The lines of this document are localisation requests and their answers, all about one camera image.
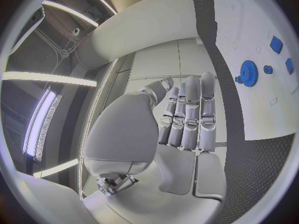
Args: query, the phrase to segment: blue object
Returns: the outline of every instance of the blue object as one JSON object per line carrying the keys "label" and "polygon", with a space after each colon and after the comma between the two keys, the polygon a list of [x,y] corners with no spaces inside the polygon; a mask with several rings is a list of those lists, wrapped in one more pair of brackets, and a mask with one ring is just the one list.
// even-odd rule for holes
{"label": "blue object", "polygon": [[236,76],[236,77],[235,77],[235,82],[237,82],[237,83],[239,83],[239,84],[242,84],[243,81],[242,81],[242,79],[241,79],[241,76]]}
{"label": "blue object", "polygon": [[288,70],[289,74],[293,73],[294,66],[293,66],[292,60],[290,58],[287,59],[286,66],[287,66],[287,70]]}
{"label": "blue object", "polygon": [[277,37],[273,36],[270,46],[272,50],[279,54],[282,50],[283,43]]}
{"label": "blue object", "polygon": [[264,66],[264,72],[266,73],[266,74],[272,74],[273,73],[273,68],[272,68],[272,66]]}
{"label": "blue object", "polygon": [[241,66],[240,76],[245,86],[254,86],[259,77],[259,71],[256,64],[254,64],[253,61],[244,61]]}

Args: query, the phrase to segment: perforated metal surface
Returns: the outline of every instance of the perforated metal surface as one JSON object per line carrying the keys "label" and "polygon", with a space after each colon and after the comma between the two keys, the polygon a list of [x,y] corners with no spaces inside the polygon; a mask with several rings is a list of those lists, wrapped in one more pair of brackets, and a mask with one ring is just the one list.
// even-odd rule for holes
{"label": "perforated metal surface", "polygon": [[194,0],[197,32],[214,65],[226,116],[227,198],[215,223],[229,224],[247,212],[270,188],[288,156],[294,135],[245,141],[242,108],[231,73],[215,45],[214,0]]}

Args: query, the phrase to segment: blue cube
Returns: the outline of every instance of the blue cube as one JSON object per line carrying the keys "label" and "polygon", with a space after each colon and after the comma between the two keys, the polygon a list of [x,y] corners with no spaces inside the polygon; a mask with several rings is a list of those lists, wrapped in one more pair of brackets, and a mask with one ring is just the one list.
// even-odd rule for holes
{"label": "blue cube", "polygon": [[294,67],[293,67],[293,64],[292,64],[292,60],[290,58],[287,59],[286,66],[287,66],[287,70],[288,70],[289,74],[293,73]]}
{"label": "blue cube", "polygon": [[272,50],[279,54],[282,50],[283,43],[277,37],[273,36],[270,46]]}

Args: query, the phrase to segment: gray mesh floor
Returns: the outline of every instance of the gray mesh floor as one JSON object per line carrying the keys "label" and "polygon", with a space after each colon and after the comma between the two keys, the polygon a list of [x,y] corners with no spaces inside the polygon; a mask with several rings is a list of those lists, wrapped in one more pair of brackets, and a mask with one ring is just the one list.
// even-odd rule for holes
{"label": "gray mesh floor", "polygon": [[227,198],[215,223],[229,224],[247,212],[270,188],[291,148],[294,135],[245,141],[242,108],[231,73],[215,45],[214,0],[193,0],[199,37],[219,80],[227,128]]}

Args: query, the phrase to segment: robotic hand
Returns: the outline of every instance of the robotic hand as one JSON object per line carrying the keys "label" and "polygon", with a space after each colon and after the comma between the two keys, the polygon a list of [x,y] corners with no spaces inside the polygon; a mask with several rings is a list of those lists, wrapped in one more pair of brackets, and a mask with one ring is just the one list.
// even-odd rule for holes
{"label": "robotic hand", "polygon": [[131,175],[148,168],[153,161],[158,126],[152,114],[173,86],[167,77],[119,97],[96,120],[88,135],[84,163],[98,177],[98,186],[113,195],[132,186]]}

